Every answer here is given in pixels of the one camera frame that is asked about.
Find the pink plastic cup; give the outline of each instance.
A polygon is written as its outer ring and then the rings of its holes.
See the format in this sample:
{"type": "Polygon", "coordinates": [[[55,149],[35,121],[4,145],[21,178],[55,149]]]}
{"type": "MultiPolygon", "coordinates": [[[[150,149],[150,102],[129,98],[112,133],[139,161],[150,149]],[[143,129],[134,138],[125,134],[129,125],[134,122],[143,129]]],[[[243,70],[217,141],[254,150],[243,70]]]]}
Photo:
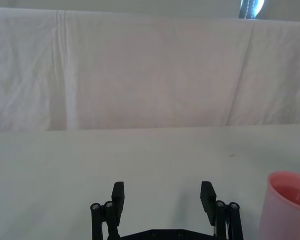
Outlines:
{"type": "Polygon", "coordinates": [[[300,240],[300,174],[269,175],[259,236],[259,240],[300,240]]]}

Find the cup rim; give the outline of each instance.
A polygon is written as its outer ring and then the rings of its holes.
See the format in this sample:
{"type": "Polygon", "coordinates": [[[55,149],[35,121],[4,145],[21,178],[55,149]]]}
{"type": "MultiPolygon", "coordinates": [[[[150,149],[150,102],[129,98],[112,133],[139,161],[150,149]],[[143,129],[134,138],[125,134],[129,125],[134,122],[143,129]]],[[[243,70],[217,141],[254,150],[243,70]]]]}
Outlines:
{"type": "Polygon", "coordinates": [[[300,210],[300,205],[298,205],[298,204],[296,204],[296,203],[294,203],[294,202],[292,202],[292,201],[290,201],[290,200],[288,200],[287,198],[285,198],[285,197],[283,197],[281,194],[279,194],[275,189],[274,189],[274,187],[272,186],[272,184],[271,184],[271,179],[273,178],[273,177],[275,177],[275,176],[279,176],[279,175],[282,175],[282,174],[284,174],[284,175],[286,175],[286,174],[288,174],[289,176],[291,176],[291,177],[296,177],[296,178],[300,178],[300,174],[299,173],[296,173],[296,172],[289,172],[289,171],[275,171],[275,172],[273,172],[273,173],[271,173],[269,176],[268,176],[268,179],[267,179],[267,182],[268,182],[268,188],[274,193],[274,195],[276,196],[276,197],[278,197],[279,199],[281,199],[282,201],[284,201],[285,203],[287,203],[288,205],[290,205],[290,206],[293,206],[294,208],[296,208],[296,209],[298,209],[298,210],[300,210]]]}

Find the window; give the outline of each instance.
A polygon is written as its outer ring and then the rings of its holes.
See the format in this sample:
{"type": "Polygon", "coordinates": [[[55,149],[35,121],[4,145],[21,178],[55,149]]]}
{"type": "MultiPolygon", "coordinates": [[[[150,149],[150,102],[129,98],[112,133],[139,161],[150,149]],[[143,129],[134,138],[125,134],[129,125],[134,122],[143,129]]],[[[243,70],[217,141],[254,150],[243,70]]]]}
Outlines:
{"type": "Polygon", "coordinates": [[[239,18],[255,19],[264,5],[264,0],[241,0],[239,18]]]}

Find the white cloth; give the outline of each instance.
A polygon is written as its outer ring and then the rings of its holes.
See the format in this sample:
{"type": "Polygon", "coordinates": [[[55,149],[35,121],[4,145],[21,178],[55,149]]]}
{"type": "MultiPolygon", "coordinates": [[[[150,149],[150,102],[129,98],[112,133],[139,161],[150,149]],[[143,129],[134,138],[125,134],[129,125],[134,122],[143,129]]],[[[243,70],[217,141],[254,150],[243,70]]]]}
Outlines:
{"type": "Polygon", "coordinates": [[[300,23],[0,8],[0,131],[300,123],[300,23]]]}

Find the bolt head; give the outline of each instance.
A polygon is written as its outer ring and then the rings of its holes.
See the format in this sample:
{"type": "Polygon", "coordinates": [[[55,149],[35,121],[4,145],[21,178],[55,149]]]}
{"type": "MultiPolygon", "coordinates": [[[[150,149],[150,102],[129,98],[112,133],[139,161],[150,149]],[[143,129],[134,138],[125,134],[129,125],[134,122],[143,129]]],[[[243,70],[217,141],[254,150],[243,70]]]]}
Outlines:
{"type": "Polygon", "coordinates": [[[235,203],[234,204],[232,203],[231,207],[234,208],[234,209],[238,209],[239,208],[239,206],[237,204],[235,204],[235,203]]]}
{"type": "Polygon", "coordinates": [[[221,206],[224,207],[224,204],[223,204],[222,202],[220,202],[220,201],[218,201],[218,202],[216,203],[216,205],[219,206],[219,207],[221,207],[221,206]]]}
{"type": "Polygon", "coordinates": [[[184,231],[183,230],[178,230],[178,236],[179,237],[183,237],[184,236],[184,231]]]}
{"type": "Polygon", "coordinates": [[[109,207],[112,207],[113,206],[113,204],[110,202],[108,202],[106,205],[105,205],[107,208],[109,208],[109,207]]]}
{"type": "Polygon", "coordinates": [[[97,210],[99,208],[99,205],[98,204],[95,204],[95,205],[92,205],[92,210],[97,210]]]}
{"type": "Polygon", "coordinates": [[[157,237],[159,235],[157,230],[152,231],[152,236],[153,237],[157,237]]]}

